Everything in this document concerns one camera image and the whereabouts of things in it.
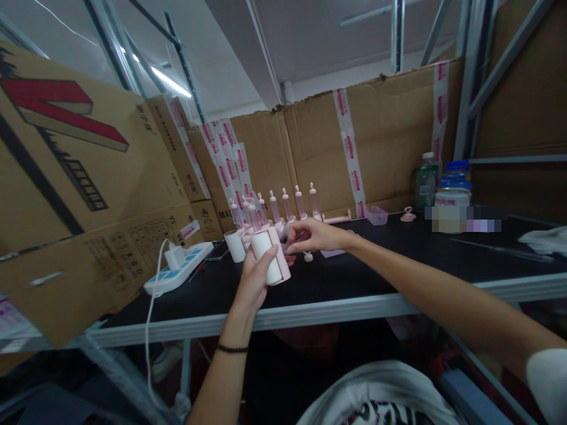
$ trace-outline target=person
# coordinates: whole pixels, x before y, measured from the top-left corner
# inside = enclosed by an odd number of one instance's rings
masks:
[[[279,246],[259,260],[249,250],[219,344],[187,423],[236,424],[246,348],[267,294]],[[287,253],[345,250],[410,303],[528,383],[545,419],[567,423],[567,342],[487,292],[364,238],[312,218],[289,227]],[[431,381],[399,361],[362,366],[315,400],[299,424],[462,423]]]

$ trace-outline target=black bracelet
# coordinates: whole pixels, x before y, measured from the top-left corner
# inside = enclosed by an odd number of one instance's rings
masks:
[[[235,354],[235,353],[248,352],[248,350],[249,350],[250,348],[249,348],[249,347],[244,347],[244,348],[230,348],[230,347],[225,347],[224,345],[215,344],[215,345],[214,345],[214,349],[224,351],[225,353],[228,353],[228,354]]]

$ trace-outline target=white sleeve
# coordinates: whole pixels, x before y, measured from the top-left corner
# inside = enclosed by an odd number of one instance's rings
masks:
[[[526,365],[527,383],[550,425],[567,424],[567,349],[532,355]]]

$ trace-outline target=plug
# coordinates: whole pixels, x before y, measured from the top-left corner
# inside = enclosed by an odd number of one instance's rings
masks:
[[[170,242],[170,247],[165,252],[165,259],[167,260],[167,265],[171,270],[179,270],[185,263],[185,253],[183,248],[175,245],[173,242]]]

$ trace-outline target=black table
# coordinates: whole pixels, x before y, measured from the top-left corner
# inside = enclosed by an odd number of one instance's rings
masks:
[[[433,233],[422,215],[412,223],[389,216],[384,226],[367,220],[338,225],[385,248],[428,264],[482,287],[507,302],[567,296],[567,260],[555,256],[552,264],[518,259],[451,238],[531,251],[517,239],[544,224],[511,218],[501,233]],[[236,293],[242,264],[227,256],[206,263],[191,282],[155,300],[151,341],[170,341],[218,335]],[[371,268],[349,254],[324,258],[314,253],[306,263],[300,255],[287,282],[270,287],[256,318],[255,330],[288,328],[415,313],[417,310]],[[140,344],[150,297],[140,296],[91,332],[101,346]]]

